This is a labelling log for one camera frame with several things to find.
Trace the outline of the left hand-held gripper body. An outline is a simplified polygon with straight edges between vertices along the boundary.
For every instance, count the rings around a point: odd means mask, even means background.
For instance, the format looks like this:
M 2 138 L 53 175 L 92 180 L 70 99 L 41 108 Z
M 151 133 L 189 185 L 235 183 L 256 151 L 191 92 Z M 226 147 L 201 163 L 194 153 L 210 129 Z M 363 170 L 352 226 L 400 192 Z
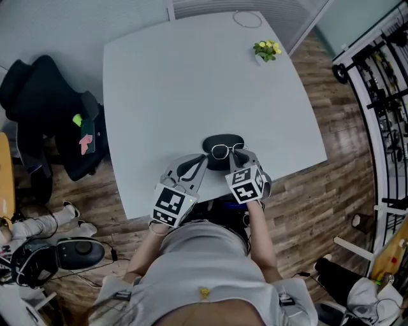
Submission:
M 177 228 L 198 202 L 197 192 L 187 190 L 173 178 L 165 176 L 155 187 L 151 218 Z

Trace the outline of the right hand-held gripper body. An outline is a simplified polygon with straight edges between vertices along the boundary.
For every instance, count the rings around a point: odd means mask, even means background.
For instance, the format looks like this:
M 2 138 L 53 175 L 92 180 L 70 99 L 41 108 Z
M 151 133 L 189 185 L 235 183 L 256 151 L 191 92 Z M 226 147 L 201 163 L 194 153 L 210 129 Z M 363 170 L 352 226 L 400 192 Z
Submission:
M 239 171 L 227 174 L 225 179 L 239 204 L 262 201 L 270 197 L 272 181 L 260 164 L 241 167 Z

